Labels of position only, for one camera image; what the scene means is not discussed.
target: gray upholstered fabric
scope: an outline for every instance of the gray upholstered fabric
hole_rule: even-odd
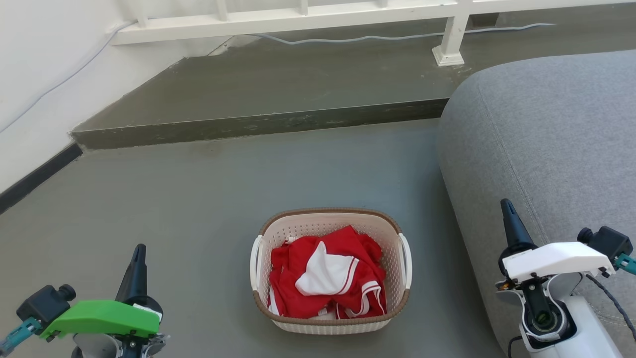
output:
[[[514,203],[535,243],[575,241],[608,225],[636,239],[636,51],[547,57],[480,71],[441,119],[439,159],[481,295],[502,347],[518,311],[498,301],[506,246],[499,200]],[[636,319],[636,277],[600,278]],[[577,288],[625,357],[636,343],[603,292]],[[526,357],[515,343],[515,358]]]

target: red clothing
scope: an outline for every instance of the red clothing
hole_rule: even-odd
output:
[[[270,311],[309,319],[386,313],[382,249],[347,226],[321,238],[304,236],[272,250]]]

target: laundry basket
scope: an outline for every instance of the laundry basket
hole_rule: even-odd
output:
[[[380,264],[384,280],[387,314],[343,320],[309,320],[280,317],[267,310],[270,292],[271,254],[288,236],[323,236],[347,225],[373,238],[382,247]],[[254,241],[249,262],[256,306],[276,326],[307,334],[352,334],[376,331],[386,326],[406,305],[411,287],[411,251],[398,224],[388,215],[358,208],[316,208],[282,212],[271,218]]]

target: white cable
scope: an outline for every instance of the white cable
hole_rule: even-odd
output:
[[[117,32],[119,32],[120,30],[122,30],[122,29],[124,29],[124,28],[126,28],[126,27],[128,27],[128,26],[130,26],[132,24],[135,24],[135,23],[136,23],[136,21],[127,22],[126,24],[123,24],[123,25],[117,27],[113,32],[111,32],[108,35],[107,39],[104,41],[104,44],[99,48],[99,50],[97,52],[95,52],[92,56],[90,56],[88,58],[88,60],[86,60],[78,69],[73,71],[73,73],[71,73],[70,76],[67,76],[65,79],[63,79],[59,83],[53,85],[48,90],[46,90],[42,94],[38,95],[35,98],[35,100],[33,100],[28,106],[26,106],[25,109],[22,110],[20,112],[20,114],[18,114],[13,120],[9,121],[6,125],[0,127],[0,133],[4,132],[4,130],[9,128],[10,125],[12,125],[15,122],[17,122],[18,119],[20,119],[23,115],[25,115],[25,113],[27,113],[29,110],[31,110],[31,108],[33,108],[33,106],[35,106],[39,102],[39,100],[42,99],[42,97],[46,96],[51,91],[55,90],[57,87],[65,84],[66,81],[70,80],[73,76],[77,75],[82,69],[84,69],[89,63],[91,63],[99,54],[102,53],[102,51],[106,48],[106,46],[108,46],[108,44],[111,42],[113,37],[117,34]],[[492,27],[492,28],[489,28],[489,29],[468,30],[468,31],[466,31],[466,33],[467,34],[475,34],[475,33],[479,33],[479,32],[491,32],[491,31],[519,31],[519,30],[530,29],[531,27],[550,26],[550,25],[554,25],[554,24],[531,24],[531,25],[526,25],[526,26],[521,26],[521,27]],[[302,44],[302,43],[312,43],[312,42],[349,43],[349,42],[355,42],[355,41],[362,41],[364,39],[384,39],[384,40],[389,40],[389,41],[396,41],[396,40],[401,40],[401,39],[426,38],[426,37],[430,37],[430,36],[442,36],[442,35],[444,35],[443,32],[435,32],[433,34],[402,36],[402,37],[398,37],[398,38],[390,38],[390,37],[384,37],[384,36],[364,36],[364,37],[361,37],[361,38],[353,38],[353,39],[303,39],[303,40],[300,40],[300,41],[287,41],[287,40],[276,38],[274,36],[267,35],[267,34],[254,34],[253,36],[257,36],[257,37],[260,37],[260,38],[272,39],[274,41],[285,43],[287,45],[299,45],[299,44]]]
[[[33,108],[33,106],[35,106],[39,102],[39,100],[42,99],[42,97],[46,96],[51,91],[55,90],[57,87],[65,84],[66,81],[70,80],[73,76],[77,75],[82,69],[84,69],[84,67],[86,67],[89,63],[91,63],[99,54],[102,53],[102,51],[104,51],[106,46],[108,46],[108,44],[111,42],[113,37],[117,34],[117,32],[119,32],[119,30],[121,30],[121,29],[123,29],[125,27],[128,27],[128,26],[130,26],[130,25],[132,25],[134,23],[136,23],[136,21],[127,22],[126,24],[123,24],[123,25],[117,27],[113,32],[111,32],[108,35],[107,39],[104,41],[104,44],[99,48],[99,50],[97,52],[95,52],[93,55],[91,55],[78,69],[73,71],[73,73],[71,73],[70,76],[67,76],[62,81],[59,81],[57,84],[51,86],[48,90],[46,90],[46,91],[42,92],[41,94],[39,94],[35,98],[35,100],[33,100],[33,102],[29,103],[29,105],[26,106],[25,109],[20,112],[20,114],[18,114],[13,120],[9,121],[6,125],[2,126],[2,128],[0,128],[0,133],[4,132],[4,130],[9,128],[10,125],[12,125],[15,122],[17,122],[18,119],[20,119],[23,115],[25,115],[25,113],[27,113],[29,110],[31,110],[31,108]]]
[[[488,29],[478,29],[478,30],[468,30],[466,31],[467,34],[476,34],[479,32],[492,32],[492,31],[519,31],[519,30],[526,30],[526,29],[530,29],[532,27],[538,27],[538,26],[551,26],[554,24],[531,24],[531,25],[526,25],[526,26],[521,26],[521,27],[491,27]],[[364,39],[384,39],[384,40],[389,40],[389,41],[396,41],[396,40],[402,40],[402,39],[413,39],[413,38],[427,38],[427,37],[431,37],[431,36],[442,36],[444,35],[443,32],[435,32],[432,34],[422,34],[422,35],[410,35],[410,36],[402,36],[402,37],[398,37],[398,38],[389,38],[389,37],[384,37],[384,36],[363,36],[361,38],[352,38],[352,39],[302,39],[300,41],[287,41],[281,38],[277,38],[274,37],[272,35],[268,35],[268,34],[253,34],[253,36],[257,36],[260,38],[266,38],[266,39],[272,39],[274,41],[278,41],[280,43],[284,43],[287,45],[300,45],[302,43],[313,43],[313,42],[322,42],[322,43],[350,43],[350,42],[355,42],[355,41],[362,41]]]

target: black cable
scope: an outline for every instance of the black cable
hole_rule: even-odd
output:
[[[508,342],[508,358],[513,358],[513,352],[512,352],[512,350],[513,350],[513,342],[514,341],[518,341],[518,340],[522,340],[522,339],[523,339],[523,337],[521,337],[521,336],[512,337],[510,339],[510,341]]]
[[[605,288],[605,286],[603,286],[596,278],[592,277],[589,273],[585,274],[585,277],[589,278],[592,282],[594,282],[594,284],[596,284],[596,286],[598,286],[599,289],[602,289],[603,292],[605,292],[605,294],[607,295],[607,297],[609,297],[609,299],[612,300],[612,302],[614,303],[614,306],[616,306],[616,309],[618,309],[618,311],[623,315],[623,319],[625,320],[625,323],[627,324],[627,327],[632,332],[632,336],[634,337],[634,341],[636,341],[636,329],[634,329],[634,325],[632,324],[632,321],[630,320],[629,317],[627,317],[627,313],[625,312],[623,307],[621,307],[621,305],[618,303],[616,298],[614,298],[614,296],[612,296],[612,294],[609,293],[609,291]]]

